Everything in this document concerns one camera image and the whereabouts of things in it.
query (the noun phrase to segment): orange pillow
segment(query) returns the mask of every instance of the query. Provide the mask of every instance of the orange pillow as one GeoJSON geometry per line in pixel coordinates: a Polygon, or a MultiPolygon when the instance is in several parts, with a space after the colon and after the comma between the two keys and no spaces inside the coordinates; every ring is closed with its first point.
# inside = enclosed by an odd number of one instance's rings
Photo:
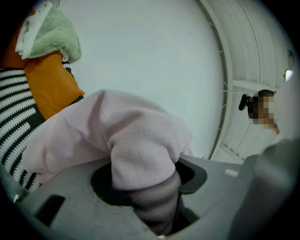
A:
{"type": "Polygon", "coordinates": [[[45,119],[84,95],[73,76],[62,66],[61,59],[61,53],[55,51],[31,59],[24,68],[32,96],[45,119]]]}
{"type": "Polygon", "coordinates": [[[13,37],[11,38],[8,46],[5,49],[3,58],[0,59],[0,68],[24,68],[31,59],[23,59],[19,55],[18,52],[15,52],[15,45],[17,44],[17,40],[19,37],[20,30],[23,26],[23,22],[25,19],[31,15],[35,14],[35,10],[31,10],[24,20],[20,23],[18,28],[15,30],[13,37]]]}

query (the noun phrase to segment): light green blanket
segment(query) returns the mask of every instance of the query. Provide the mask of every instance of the light green blanket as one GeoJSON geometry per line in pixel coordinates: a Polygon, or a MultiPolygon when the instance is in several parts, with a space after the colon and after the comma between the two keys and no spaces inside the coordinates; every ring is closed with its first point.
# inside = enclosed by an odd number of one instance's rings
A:
{"type": "Polygon", "coordinates": [[[22,59],[37,58],[59,50],[63,61],[81,57],[81,48],[72,22],[49,1],[42,2],[21,28],[16,52],[22,59]]]}

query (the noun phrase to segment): white wall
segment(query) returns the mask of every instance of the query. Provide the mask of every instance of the white wall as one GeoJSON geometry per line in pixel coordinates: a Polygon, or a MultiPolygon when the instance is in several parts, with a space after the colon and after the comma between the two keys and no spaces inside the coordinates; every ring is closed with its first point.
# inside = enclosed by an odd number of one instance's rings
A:
{"type": "Polygon", "coordinates": [[[209,157],[223,104],[215,35],[195,0],[61,0],[82,58],[72,71],[86,95],[117,89],[181,116],[195,156],[209,157]]]}

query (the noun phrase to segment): striped blanket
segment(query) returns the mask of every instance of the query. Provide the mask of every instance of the striped blanket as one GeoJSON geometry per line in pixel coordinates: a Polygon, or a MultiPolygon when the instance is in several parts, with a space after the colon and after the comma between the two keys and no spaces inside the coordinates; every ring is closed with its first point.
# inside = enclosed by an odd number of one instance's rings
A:
{"type": "MultiPolygon", "coordinates": [[[[68,62],[63,67],[71,73],[68,62]]],[[[0,69],[0,162],[23,188],[40,183],[20,164],[28,138],[45,121],[32,97],[23,69],[0,69]]]]}

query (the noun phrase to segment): gray machine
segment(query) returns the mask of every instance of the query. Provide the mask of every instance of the gray machine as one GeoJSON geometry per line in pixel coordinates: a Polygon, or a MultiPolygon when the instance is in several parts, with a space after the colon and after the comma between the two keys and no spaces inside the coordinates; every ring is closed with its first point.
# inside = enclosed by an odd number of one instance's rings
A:
{"type": "Polygon", "coordinates": [[[248,239],[293,191],[299,143],[281,141],[243,165],[181,156],[181,197],[168,237],[156,236],[135,215],[130,199],[111,188],[109,158],[64,171],[17,206],[46,239],[248,239]]]}

